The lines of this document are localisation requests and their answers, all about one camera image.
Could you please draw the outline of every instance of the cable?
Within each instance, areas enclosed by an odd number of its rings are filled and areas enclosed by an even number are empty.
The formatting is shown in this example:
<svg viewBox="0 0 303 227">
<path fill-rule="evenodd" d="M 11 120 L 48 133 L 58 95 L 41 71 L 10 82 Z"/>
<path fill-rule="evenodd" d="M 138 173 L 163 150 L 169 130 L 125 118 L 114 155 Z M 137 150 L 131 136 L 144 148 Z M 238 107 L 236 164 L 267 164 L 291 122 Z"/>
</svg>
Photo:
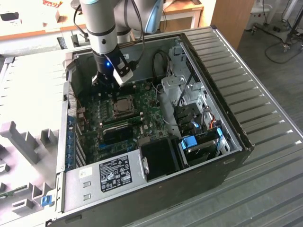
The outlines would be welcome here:
<svg viewBox="0 0 303 227">
<path fill-rule="evenodd" d="M 220 141 L 221 141 L 222 136 L 220 136 L 219 141 L 217 142 L 217 145 L 216 145 L 216 148 L 215 148 L 214 152 L 216 152 L 216 150 L 218 150 L 218 146 L 219 146 L 219 144 L 220 144 Z"/>
<path fill-rule="evenodd" d="M 143 43 L 142 53 L 141 53 L 139 59 L 137 60 L 137 64 L 139 64 L 139 62 L 141 61 L 141 59 L 142 59 L 142 57 L 143 57 L 143 54 L 144 54 L 144 49 L 145 49 L 145 37 L 144 37 L 143 24 L 142 24 L 142 19 L 141 19 L 140 12 L 139 12 L 138 7 L 137 7 L 137 5 L 136 5 L 136 3 L 135 3 L 134 0 L 132 0 L 132 3 L 133 3 L 133 6 L 134 6 L 134 10 L 135 10 L 135 12 L 136 12 L 136 15 L 137 15 L 137 17 L 138 17 L 138 19 L 139 19 L 139 22 L 140 22 L 140 26 L 141 26 L 141 35 L 140 35 L 140 37 L 142 36 L 142 43 Z"/>
<path fill-rule="evenodd" d="M 264 30 L 264 29 L 261 28 L 261 27 L 258 27 L 258 26 L 255 26 L 255 27 L 256 27 L 257 29 L 261 30 L 262 32 L 266 33 L 266 34 L 271 35 L 271 36 L 273 36 L 273 37 L 279 39 L 283 44 L 287 44 L 287 43 L 284 43 L 283 39 L 280 38 L 279 36 L 276 36 L 276 35 L 274 35 L 274 34 L 271 34 L 270 32 Z"/>
<path fill-rule="evenodd" d="M 166 121 L 166 120 L 164 119 L 164 117 L 162 117 L 162 120 L 163 120 L 166 124 L 168 124 L 168 125 L 171 125 L 171 126 L 178 126 L 177 124 L 171 124 L 171 123 L 169 123 L 168 121 Z"/>
<path fill-rule="evenodd" d="M 293 59 L 295 56 L 299 55 L 299 54 L 302 52 L 302 51 L 300 50 L 298 53 L 296 53 L 295 55 L 293 55 L 292 57 L 290 57 L 290 58 L 287 59 L 286 61 L 275 61 L 275 60 L 271 59 L 271 58 L 268 56 L 267 51 L 268 51 L 270 48 L 272 48 L 272 47 L 274 47 L 274 46 L 276 46 L 276 45 L 279 45 L 279 44 L 281 44 L 281 42 L 278 42 L 278 43 L 276 43 L 276 44 L 273 44 L 273 45 L 269 46 L 269 47 L 266 48 L 266 50 L 264 51 L 265 56 L 266 56 L 269 60 L 271 60 L 272 62 L 274 62 L 274 63 L 277 63 L 277 64 L 285 64 L 285 63 L 289 62 L 291 59 Z"/>
<path fill-rule="evenodd" d="M 161 55 L 161 57 L 163 59 L 163 63 L 164 63 L 163 65 L 164 66 L 167 67 L 168 64 L 169 64 L 169 61 L 170 61 L 170 57 L 169 57 L 169 55 L 166 52 L 164 52 L 163 50 L 157 50 L 156 51 L 156 53 L 153 55 L 152 61 L 151 61 L 152 77 L 154 78 L 154 80 L 157 79 L 156 69 L 155 69 L 155 60 L 156 60 L 156 55 L 157 54 Z"/>
<path fill-rule="evenodd" d="M 214 115 L 212 113 L 210 113 L 210 115 L 213 117 L 213 119 L 212 119 L 212 121 L 209 124 L 209 128 L 212 129 L 213 128 L 213 123 L 215 121 L 215 117 L 214 117 Z"/>
<path fill-rule="evenodd" d="M 153 83 L 151 83 L 151 85 L 153 86 L 153 88 L 156 90 L 156 101 L 157 101 L 157 103 L 159 102 L 159 100 L 158 100 L 158 93 L 163 93 L 164 91 L 159 91 L 158 90 L 158 87 L 160 86 L 160 85 L 162 85 L 162 84 L 158 84 L 156 87 L 154 86 L 154 84 Z"/>
<path fill-rule="evenodd" d="M 186 87 L 189 85 L 189 82 L 192 79 L 193 75 L 194 75 L 194 73 L 193 73 L 193 70 L 192 70 L 191 73 L 190 73 L 190 76 L 189 76 L 188 80 L 186 81 L 185 87 L 183 88 L 183 91 L 182 91 L 182 93 L 180 95 L 180 98 L 178 100 L 178 106 L 180 106 L 181 100 L 182 100 L 182 98 L 183 98 L 183 96 L 185 94 Z"/>
<path fill-rule="evenodd" d="M 286 4 L 286 7 L 285 7 L 285 9 L 284 9 L 284 11 L 283 11 L 283 13 L 282 13 L 282 15 L 281 15 L 281 20 L 282 20 L 282 21 L 283 21 L 283 14 L 285 13 L 285 11 L 286 11 L 286 9 L 287 9 L 287 7 L 288 7 L 289 2 L 290 2 L 290 0 L 288 0 L 288 2 L 287 2 L 287 4 Z"/>
<path fill-rule="evenodd" d="M 78 5 L 78 7 L 76 8 L 75 10 L 75 13 L 74 13 L 74 25 L 77 27 L 77 29 L 83 34 L 84 36 L 84 39 L 85 41 L 87 40 L 87 37 L 89 36 L 89 34 L 87 34 L 86 32 L 84 32 L 77 24 L 76 24 L 76 16 L 77 16 L 77 13 L 79 11 L 81 7 L 81 4 Z"/>
<path fill-rule="evenodd" d="M 264 13 L 264 17 L 265 17 L 266 25 L 268 25 L 267 18 L 266 18 L 266 15 L 265 15 L 265 10 L 264 10 L 264 0 L 263 0 L 262 7 L 263 7 L 263 13 Z"/>
<path fill-rule="evenodd" d="M 167 18 L 166 18 L 166 14 L 165 14 L 164 10 L 163 10 L 163 15 L 164 15 L 164 22 L 163 22 L 163 31 L 162 31 L 162 33 L 164 33 L 166 28 L 167 28 Z"/>
<path fill-rule="evenodd" d="M 75 97 L 75 99 L 76 99 L 77 102 L 79 103 L 80 108 L 82 109 L 82 105 L 81 105 L 79 99 L 78 99 L 75 95 L 73 95 L 72 93 L 69 93 L 69 95 Z M 84 113 L 83 113 L 83 119 L 84 119 L 85 123 L 88 124 L 88 121 L 86 120 L 86 118 L 85 118 L 85 116 L 84 116 Z"/>
<path fill-rule="evenodd" d="M 203 125 L 204 125 L 204 116 L 205 116 L 205 110 L 207 109 L 207 108 L 210 108 L 208 105 L 206 105 L 206 106 L 204 106 L 203 108 L 202 108 L 202 122 L 201 122 L 201 127 L 203 128 Z"/>
</svg>

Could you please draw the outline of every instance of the power supply label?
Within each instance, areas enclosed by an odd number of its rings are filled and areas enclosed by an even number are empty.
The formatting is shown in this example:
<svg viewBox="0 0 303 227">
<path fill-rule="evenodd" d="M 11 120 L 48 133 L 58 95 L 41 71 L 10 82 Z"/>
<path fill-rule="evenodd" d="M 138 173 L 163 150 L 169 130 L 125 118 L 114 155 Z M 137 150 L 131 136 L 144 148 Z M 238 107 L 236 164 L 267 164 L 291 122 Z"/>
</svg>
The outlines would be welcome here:
<svg viewBox="0 0 303 227">
<path fill-rule="evenodd" d="M 102 192 L 108 192 L 133 182 L 128 156 L 113 159 L 99 166 Z"/>
</svg>

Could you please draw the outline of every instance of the cart wheel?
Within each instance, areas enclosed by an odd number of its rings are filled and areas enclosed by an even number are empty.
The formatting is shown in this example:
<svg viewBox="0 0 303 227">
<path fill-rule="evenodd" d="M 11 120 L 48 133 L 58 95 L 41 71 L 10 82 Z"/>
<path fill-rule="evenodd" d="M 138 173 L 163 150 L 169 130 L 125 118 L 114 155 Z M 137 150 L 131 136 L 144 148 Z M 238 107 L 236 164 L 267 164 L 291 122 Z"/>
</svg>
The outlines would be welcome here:
<svg viewBox="0 0 303 227">
<path fill-rule="evenodd" d="M 256 33 L 256 31 L 257 31 L 257 28 L 254 26 L 251 30 L 251 35 L 254 35 Z"/>
<path fill-rule="evenodd" d="M 284 47 L 284 50 L 283 50 L 284 53 L 290 49 L 290 46 L 287 44 L 284 44 L 283 47 Z"/>
</svg>

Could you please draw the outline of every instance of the sticker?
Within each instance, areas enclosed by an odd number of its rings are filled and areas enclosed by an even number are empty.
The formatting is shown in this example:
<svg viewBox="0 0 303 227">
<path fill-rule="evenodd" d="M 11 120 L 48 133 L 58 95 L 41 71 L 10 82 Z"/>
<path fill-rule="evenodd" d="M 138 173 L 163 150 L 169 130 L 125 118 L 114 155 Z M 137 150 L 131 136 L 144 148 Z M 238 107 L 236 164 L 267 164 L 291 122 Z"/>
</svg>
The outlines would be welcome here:
<svg viewBox="0 0 303 227">
<path fill-rule="evenodd" d="M 102 192 L 133 182 L 128 156 L 102 163 L 99 167 Z"/>
<path fill-rule="evenodd" d="M 86 177 L 86 176 L 90 176 L 93 174 L 93 167 L 89 167 L 89 168 L 85 168 L 85 169 L 81 169 L 79 171 L 79 178 L 83 178 L 83 177 Z"/>
<path fill-rule="evenodd" d="M 129 59 L 129 54 L 123 54 L 125 60 Z"/>
</svg>

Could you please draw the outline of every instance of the motherboard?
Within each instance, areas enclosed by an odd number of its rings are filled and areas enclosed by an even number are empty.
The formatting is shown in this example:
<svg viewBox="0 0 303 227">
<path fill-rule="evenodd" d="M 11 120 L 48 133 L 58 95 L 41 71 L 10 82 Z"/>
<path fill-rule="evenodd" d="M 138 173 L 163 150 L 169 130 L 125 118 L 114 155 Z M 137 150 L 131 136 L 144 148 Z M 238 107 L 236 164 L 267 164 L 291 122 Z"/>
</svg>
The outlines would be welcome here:
<svg viewBox="0 0 303 227">
<path fill-rule="evenodd" d="M 80 100 L 78 119 L 86 164 L 138 149 L 168 136 L 151 82 L 120 88 L 115 98 L 97 93 Z"/>
</svg>

